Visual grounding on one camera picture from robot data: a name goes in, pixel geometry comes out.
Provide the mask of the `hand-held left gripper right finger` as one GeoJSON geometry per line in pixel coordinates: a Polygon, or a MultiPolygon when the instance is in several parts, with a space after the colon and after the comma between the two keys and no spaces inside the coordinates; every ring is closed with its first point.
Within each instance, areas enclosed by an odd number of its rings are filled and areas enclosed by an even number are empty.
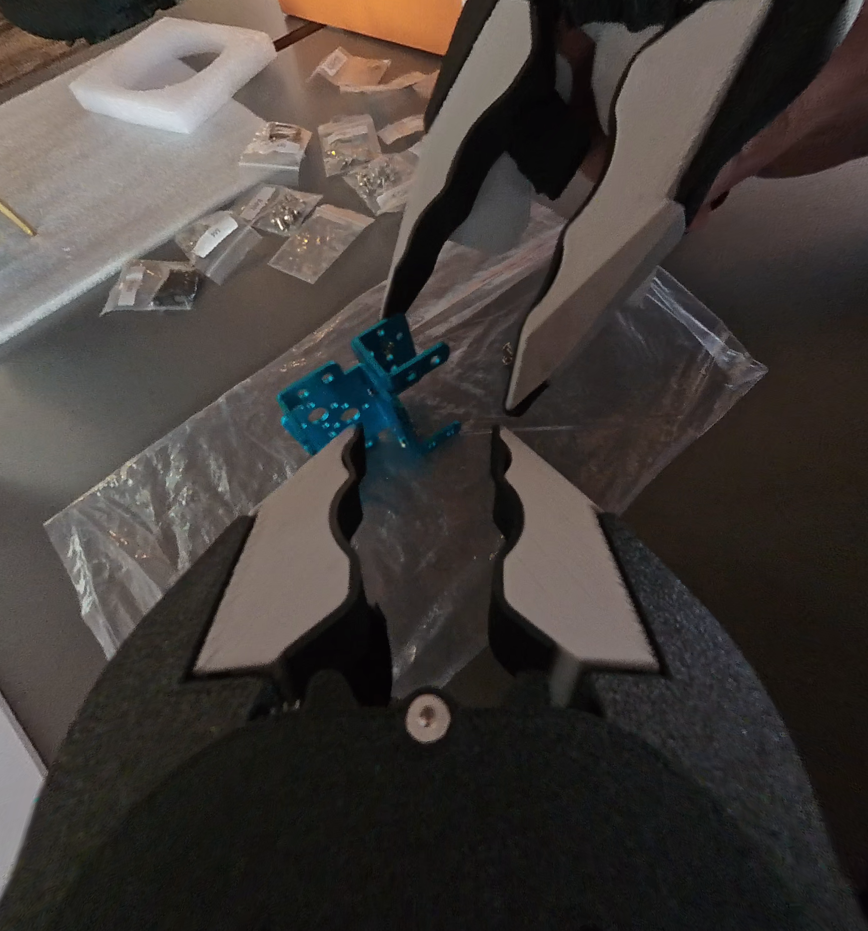
{"type": "Polygon", "coordinates": [[[494,429],[503,536],[491,646],[505,668],[658,673],[659,656],[596,505],[508,429],[494,429]]]}

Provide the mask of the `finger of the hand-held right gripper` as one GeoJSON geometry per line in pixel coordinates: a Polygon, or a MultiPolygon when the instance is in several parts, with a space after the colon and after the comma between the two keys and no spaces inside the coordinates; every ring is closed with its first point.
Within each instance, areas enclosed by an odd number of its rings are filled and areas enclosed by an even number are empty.
{"type": "Polygon", "coordinates": [[[524,320],[505,409],[549,383],[602,316],[679,242],[681,178],[704,141],[772,2],[707,2],[651,40],[614,99],[607,169],[559,240],[558,261],[524,320]]]}
{"type": "Polygon", "coordinates": [[[382,320],[404,315],[414,303],[507,147],[515,87],[533,57],[533,31],[530,2],[469,2],[461,14],[430,101],[382,320]]]}

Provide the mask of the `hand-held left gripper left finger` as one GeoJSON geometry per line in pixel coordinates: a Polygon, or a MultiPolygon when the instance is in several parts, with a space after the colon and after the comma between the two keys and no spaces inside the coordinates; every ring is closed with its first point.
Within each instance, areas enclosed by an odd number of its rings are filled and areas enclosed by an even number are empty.
{"type": "Polygon", "coordinates": [[[253,524],[193,671],[261,671],[291,658],[362,590],[352,540],[363,519],[362,429],[313,455],[253,515],[253,524]]]}

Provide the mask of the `blue metal bracket assembly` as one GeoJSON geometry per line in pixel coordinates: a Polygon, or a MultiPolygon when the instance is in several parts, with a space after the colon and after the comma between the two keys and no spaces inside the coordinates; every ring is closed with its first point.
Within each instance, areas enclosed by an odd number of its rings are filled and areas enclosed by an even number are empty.
{"type": "Polygon", "coordinates": [[[403,314],[381,320],[351,341],[357,362],[344,369],[327,362],[277,395],[281,424],[310,455],[318,454],[350,427],[361,427],[365,447],[383,434],[426,454],[461,431],[453,421],[431,436],[420,436],[400,396],[443,366],[450,348],[439,342],[419,351],[403,314]]]}

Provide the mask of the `person's right hand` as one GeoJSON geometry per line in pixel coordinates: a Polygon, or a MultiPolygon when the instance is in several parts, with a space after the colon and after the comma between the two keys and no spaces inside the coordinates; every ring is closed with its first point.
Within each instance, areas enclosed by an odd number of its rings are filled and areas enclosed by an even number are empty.
{"type": "Polygon", "coordinates": [[[807,176],[868,157],[868,1],[811,85],[724,166],[692,228],[749,178],[807,176]]]}

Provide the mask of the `orange cardboard box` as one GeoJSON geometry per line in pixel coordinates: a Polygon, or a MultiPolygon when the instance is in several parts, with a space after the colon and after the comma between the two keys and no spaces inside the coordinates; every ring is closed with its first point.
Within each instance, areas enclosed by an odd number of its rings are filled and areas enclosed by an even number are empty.
{"type": "Polygon", "coordinates": [[[464,1],[280,1],[284,14],[435,55],[450,43],[464,1]]]}

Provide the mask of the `clear plastic bag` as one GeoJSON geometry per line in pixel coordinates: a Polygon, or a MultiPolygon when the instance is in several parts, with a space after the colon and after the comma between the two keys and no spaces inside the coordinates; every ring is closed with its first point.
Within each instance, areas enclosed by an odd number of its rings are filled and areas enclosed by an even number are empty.
{"type": "MultiPolygon", "coordinates": [[[[606,314],[526,413],[506,416],[502,347],[514,342],[559,227],[535,207],[521,244],[505,255],[448,245],[409,314],[417,345],[443,341],[451,355],[405,392],[404,404],[422,436],[453,421],[461,431],[423,457],[388,439],[367,453],[354,542],[368,598],[389,625],[397,696],[447,683],[486,646],[502,541],[491,517],[494,425],[603,510],[622,514],[767,373],[659,270],[641,297],[606,314]]],[[[306,461],[280,425],[277,395],[320,363],[351,365],[350,341],[378,320],[382,290],[357,297],[47,522],[105,655],[233,519],[306,461]]]]}

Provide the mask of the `group of small hardware bags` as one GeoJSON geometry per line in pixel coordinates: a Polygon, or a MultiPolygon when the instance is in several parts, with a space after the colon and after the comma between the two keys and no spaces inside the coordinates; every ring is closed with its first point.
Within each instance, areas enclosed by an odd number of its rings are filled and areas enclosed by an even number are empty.
{"type": "Polygon", "coordinates": [[[418,112],[382,128],[366,113],[335,117],[318,127],[325,176],[339,179],[356,196],[364,209],[360,212],[337,207],[321,193],[300,187],[310,130],[266,122],[243,150],[239,164],[269,169],[273,177],[227,209],[178,231],[174,242],[182,260],[127,262],[102,315],[190,310],[204,280],[224,284],[267,237],[281,241],[267,263],[270,268],[315,283],[375,218],[404,209],[424,133],[424,117],[418,112]]]}

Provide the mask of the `black office chair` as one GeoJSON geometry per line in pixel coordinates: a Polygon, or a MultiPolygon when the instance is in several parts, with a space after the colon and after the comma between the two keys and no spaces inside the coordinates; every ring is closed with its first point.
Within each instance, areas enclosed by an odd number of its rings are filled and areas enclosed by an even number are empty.
{"type": "Polygon", "coordinates": [[[39,38],[96,44],[178,4],[178,1],[0,1],[0,14],[39,38]]]}

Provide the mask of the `white foam sheet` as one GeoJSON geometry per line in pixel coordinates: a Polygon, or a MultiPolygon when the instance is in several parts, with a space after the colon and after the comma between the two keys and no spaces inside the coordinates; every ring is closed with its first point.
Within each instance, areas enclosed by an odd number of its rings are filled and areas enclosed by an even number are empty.
{"type": "Polygon", "coordinates": [[[264,121],[230,100],[194,133],[85,111],[55,80],[0,105],[0,345],[262,177],[239,166],[264,121]]]}

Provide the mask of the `white foam frame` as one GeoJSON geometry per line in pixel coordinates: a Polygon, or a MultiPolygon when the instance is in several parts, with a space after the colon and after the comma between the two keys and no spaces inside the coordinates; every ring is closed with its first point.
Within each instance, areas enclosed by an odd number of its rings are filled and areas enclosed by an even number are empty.
{"type": "Polygon", "coordinates": [[[90,112],[191,134],[276,56],[264,32],[161,17],[96,59],[69,88],[90,112]]]}

